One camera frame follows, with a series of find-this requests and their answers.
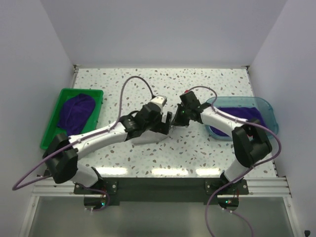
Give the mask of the grey white towel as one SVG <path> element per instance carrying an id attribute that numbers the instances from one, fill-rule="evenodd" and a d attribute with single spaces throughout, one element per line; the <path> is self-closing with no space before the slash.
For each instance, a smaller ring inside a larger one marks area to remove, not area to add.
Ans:
<path id="1" fill-rule="evenodd" d="M 174 131 L 174 126 L 157 125 L 145 131 L 140 137 L 131 139 L 133 145 L 143 145 L 160 142 L 169 137 Z"/>

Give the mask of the purple towel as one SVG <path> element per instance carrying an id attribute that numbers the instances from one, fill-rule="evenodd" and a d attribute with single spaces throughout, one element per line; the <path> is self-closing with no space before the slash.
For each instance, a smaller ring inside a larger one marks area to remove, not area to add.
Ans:
<path id="1" fill-rule="evenodd" d="M 261 113 L 255 107 L 218 107 L 218 109 L 220 109 L 221 111 L 227 114 L 230 114 L 232 116 L 239 117 L 242 119 L 246 119 L 246 120 L 258 119 L 262 126 L 267 127 Z M 230 140 L 229 135 L 218 130 L 215 127 L 207 126 L 207 129 L 209 130 L 213 138 L 216 138 L 218 140 L 221 140 L 221 139 Z"/>
<path id="2" fill-rule="evenodd" d="M 65 130 L 68 136 L 80 134 L 95 105 L 95 100 L 83 93 L 67 100 L 60 110 L 57 126 Z"/>

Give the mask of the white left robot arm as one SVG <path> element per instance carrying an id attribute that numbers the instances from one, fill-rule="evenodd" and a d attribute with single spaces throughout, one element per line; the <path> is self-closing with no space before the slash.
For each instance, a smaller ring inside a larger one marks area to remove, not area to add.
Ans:
<path id="1" fill-rule="evenodd" d="M 103 147 L 143 137 L 147 131 L 167 135 L 171 129 L 172 112 L 165 115 L 162 109 L 150 102 L 141 110 L 122 116 L 118 121 L 100 129 L 66 136 L 56 135 L 43 155 L 43 160 L 56 184 L 76 181 L 92 194 L 102 190 L 103 182 L 95 168 L 82 167 L 78 161 Z"/>

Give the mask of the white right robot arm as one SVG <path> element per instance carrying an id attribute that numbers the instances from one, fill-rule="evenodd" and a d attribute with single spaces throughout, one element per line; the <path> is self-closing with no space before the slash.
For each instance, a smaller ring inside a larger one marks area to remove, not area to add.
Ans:
<path id="1" fill-rule="evenodd" d="M 208 102 L 202 104 L 192 91 L 182 94 L 180 100 L 172 121 L 174 126 L 188 126 L 190 121 L 196 121 L 232 138 L 236 158 L 220 176 L 222 192 L 231 194 L 237 189 L 237 182 L 244 173 L 272 151 L 264 127 L 258 119 L 238 118 Z"/>

